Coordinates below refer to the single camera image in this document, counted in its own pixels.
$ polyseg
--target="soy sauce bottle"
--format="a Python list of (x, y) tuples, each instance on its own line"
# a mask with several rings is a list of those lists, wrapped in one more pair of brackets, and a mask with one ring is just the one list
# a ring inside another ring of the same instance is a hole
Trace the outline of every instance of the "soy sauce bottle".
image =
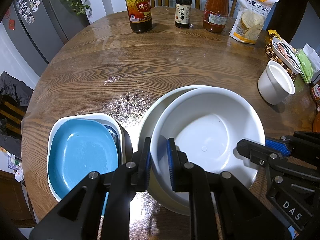
[(151, 30), (150, 0), (125, 0), (125, 3), (132, 31), (134, 33), (143, 33)]
[(189, 28), (192, 0), (176, 0), (176, 17), (174, 24), (178, 28)]

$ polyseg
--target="orange and white package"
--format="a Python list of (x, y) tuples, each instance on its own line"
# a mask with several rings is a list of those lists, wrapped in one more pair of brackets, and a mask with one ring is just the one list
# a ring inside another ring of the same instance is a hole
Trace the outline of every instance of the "orange and white package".
[(274, 3), (279, 0), (238, 0), (240, 10), (230, 36), (244, 43), (255, 44)]

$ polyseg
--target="sauce bottle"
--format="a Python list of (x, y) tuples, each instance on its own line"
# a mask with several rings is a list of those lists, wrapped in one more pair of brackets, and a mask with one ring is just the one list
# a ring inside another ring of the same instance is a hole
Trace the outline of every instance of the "sauce bottle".
[(125, 0), (130, 27), (135, 33), (150, 31), (152, 28), (150, 0)]
[(179, 28), (189, 28), (192, 0), (176, 0), (174, 24)]
[(204, 6), (203, 28), (221, 33), (229, 15), (229, 0), (207, 0)]

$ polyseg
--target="green package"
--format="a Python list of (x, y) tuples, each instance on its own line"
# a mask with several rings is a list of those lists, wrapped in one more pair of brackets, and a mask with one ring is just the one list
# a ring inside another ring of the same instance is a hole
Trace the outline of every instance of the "green package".
[(301, 65), (301, 77), (306, 84), (309, 84), (313, 76), (311, 63), (302, 49), (296, 51), (296, 57), (299, 59)]

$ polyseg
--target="gray refrigerator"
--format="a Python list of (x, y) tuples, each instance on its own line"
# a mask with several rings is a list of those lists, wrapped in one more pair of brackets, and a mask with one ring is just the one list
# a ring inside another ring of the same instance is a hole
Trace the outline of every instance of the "gray refrigerator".
[(53, 57), (74, 35), (89, 25), (61, 0), (14, 0), (3, 18), (19, 53), (41, 76)]

